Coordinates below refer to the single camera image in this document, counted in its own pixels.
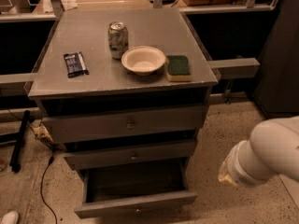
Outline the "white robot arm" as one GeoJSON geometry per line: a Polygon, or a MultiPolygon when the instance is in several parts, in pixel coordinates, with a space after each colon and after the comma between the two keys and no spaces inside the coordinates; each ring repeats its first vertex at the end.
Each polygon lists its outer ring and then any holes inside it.
{"type": "Polygon", "coordinates": [[[221,183],[255,188],[274,175],[299,181],[299,117],[268,119],[235,145],[219,170],[221,183]]]}

